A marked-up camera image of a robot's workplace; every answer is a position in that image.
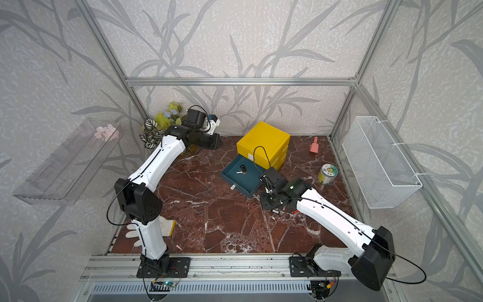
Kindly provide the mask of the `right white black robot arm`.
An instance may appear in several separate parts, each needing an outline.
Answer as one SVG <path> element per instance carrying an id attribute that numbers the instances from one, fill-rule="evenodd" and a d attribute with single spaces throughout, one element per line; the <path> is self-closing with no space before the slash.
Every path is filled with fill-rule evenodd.
<path id="1" fill-rule="evenodd" d="M 321 245 L 308 255 L 318 268 L 352 275 L 367 288 L 378 291 L 396 260 L 392 233 L 356 220 L 332 205 L 300 178 L 288 181 L 270 168 L 260 176 L 265 187 L 262 198 L 269 210 L 290 208 L 312 218 L 343 244 L 343 248 Z"/>

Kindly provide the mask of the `yellow drawer cabinet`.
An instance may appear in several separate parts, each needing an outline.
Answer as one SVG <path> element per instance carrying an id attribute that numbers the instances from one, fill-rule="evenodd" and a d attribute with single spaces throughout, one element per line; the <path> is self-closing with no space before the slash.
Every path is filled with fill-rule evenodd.
<path id="1" fill-rule="evenodd" d="M 238 153 L 264 169 L 279 170 L 286 160 L 291 136 L 267 123 L 259 122 L 237 143 Z"/>

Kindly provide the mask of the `teal drawer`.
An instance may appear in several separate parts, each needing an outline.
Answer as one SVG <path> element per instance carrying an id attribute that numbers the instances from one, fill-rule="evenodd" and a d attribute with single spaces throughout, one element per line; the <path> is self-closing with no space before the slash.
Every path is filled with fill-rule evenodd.
<path id="1" fill-rule="evenodd" d="M 241 165 L 246 167 L 246 174 L 236 173 L 240 170 Z M 260 177 L 264 171 L 263 167 L 239 154 L 221 171 L 220 175 L 230 186 L 235 186 L 235 189 L 241 194 L 251 198 L 261 185 Z"/>

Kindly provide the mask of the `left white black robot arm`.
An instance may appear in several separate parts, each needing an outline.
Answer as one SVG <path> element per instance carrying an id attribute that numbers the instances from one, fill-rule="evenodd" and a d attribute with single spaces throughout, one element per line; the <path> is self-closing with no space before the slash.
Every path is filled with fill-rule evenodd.
<path id="1" fill-rule="evenodd" d="M 142 247 L 142 260 L 147 264 L 162 264 L 169 260 L 168 247 L 160 227 L 162 201 L 155 194 L 159 181 L 168 168 L 190 146 L 214 150 L 221 145 L 215 133 L 219 121 L 209 121 L 204 128 L 171 125 L 163 131 L 156 122 L 146 121 L 141 139 L 154 151 L 127 179 L 114 185 L 119 207 L 130 220 L 125 225 L 137 234 Z"/>

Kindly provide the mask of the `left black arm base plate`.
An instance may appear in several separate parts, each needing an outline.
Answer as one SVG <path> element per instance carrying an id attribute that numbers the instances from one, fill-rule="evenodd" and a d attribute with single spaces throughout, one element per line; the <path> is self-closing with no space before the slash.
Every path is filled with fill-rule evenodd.
<path id="1" fill-rule="evenodd" d="M 191 259 L 189 257 L 163 257 L 159 260 L 140 257 L 137 278 L 187 278 Z"/>

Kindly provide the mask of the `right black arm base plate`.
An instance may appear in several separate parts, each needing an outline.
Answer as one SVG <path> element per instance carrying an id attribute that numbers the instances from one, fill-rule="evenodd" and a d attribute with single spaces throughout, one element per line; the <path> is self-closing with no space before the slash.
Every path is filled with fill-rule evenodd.
<path id="1" fill-rule="evenodd" d="M 299 254 L 294 254 L 289 258 L 289 269 L 291 277 L 293 278 L 324 277 L 337 279 L 341 276 L 341 272 L 325 271 L 313 259 Z"/>

